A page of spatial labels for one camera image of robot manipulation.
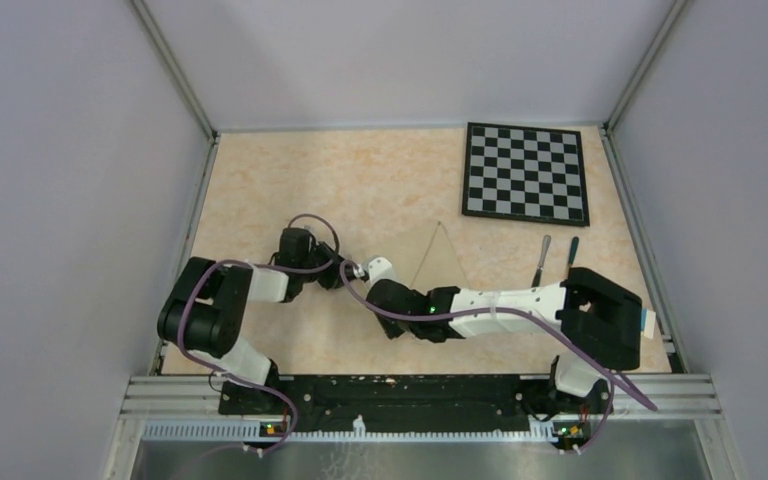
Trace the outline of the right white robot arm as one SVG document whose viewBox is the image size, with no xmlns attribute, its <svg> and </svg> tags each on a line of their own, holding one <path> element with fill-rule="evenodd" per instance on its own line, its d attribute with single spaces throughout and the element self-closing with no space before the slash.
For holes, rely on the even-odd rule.
<svg viewBox="0 0 768 480">
<path fill-rule="evenodd" d="M 525 290 L 458 286 L 421 293 L 391 269 L 366 273 L 366 300 L 390 338 L 408 333 L 432 343 L 488 334 L 547 333 L 566 347 L 546 385 L 549 404 L 572 412 L 607 371 L 640 366 L 640 297 L 601 274 L 574 267 L 566 279 Z"/>
</svg>

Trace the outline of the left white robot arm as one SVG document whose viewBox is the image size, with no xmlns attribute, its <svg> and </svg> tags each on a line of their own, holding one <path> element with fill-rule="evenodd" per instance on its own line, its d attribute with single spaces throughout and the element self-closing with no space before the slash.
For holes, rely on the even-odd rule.
<svg viewBox="0 0 768 480">
<path fill-rule="evenodd" d="M 274 410 L 281 397 L 277 366 L 243 337 L 244 313 L 250 303 L 289 303 L 309 283 L 339 287 L 343 257 L 339 236 L 331 235 L 328 244 L 288 226 L 267 264 L 190 258 L 158 315 L 159 338 L 244 385 L 243 401 L 255 412 Z"/>
</svg>

